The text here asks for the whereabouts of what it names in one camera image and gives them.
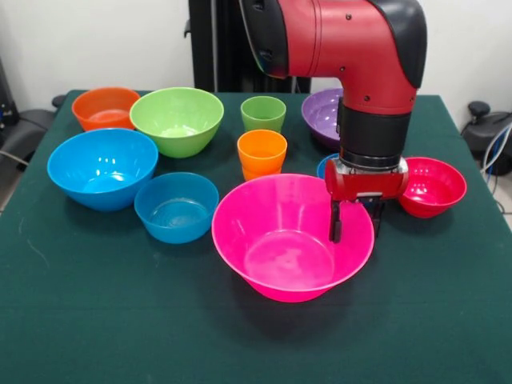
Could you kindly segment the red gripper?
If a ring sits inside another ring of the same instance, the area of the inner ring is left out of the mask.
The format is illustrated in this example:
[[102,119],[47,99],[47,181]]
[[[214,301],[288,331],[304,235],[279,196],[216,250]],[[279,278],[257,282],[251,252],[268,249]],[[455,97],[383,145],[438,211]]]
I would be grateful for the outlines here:
[[401,196],[407,187],[409,169],[401,158],[392,170],[372,171],[349,167],[339,158],[326,162],[325,183],[330,195],[329,240],[339,243],[342,235],[340,202],[362,200],[374,228],[374,236],[379,235],[382,213],[388,199]]

